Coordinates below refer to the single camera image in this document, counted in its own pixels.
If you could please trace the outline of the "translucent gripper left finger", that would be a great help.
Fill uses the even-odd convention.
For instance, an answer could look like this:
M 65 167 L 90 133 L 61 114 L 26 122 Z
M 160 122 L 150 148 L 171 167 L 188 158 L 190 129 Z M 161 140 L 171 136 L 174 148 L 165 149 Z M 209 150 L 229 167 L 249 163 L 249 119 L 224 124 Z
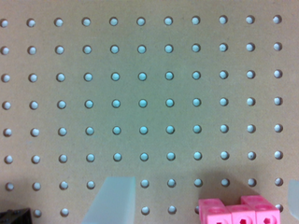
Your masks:
M 108 177 L 81 224 L 134 224 L 135 178 Z

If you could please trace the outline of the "translucent gripper right finger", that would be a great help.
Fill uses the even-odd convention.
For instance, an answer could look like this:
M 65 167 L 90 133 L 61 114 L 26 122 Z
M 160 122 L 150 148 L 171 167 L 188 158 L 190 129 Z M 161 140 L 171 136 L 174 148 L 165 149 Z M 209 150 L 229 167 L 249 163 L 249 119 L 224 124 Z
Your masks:
M 288 186 L 288 206 L 293 217 L 299 219 L 299 181 L 291 180 Z

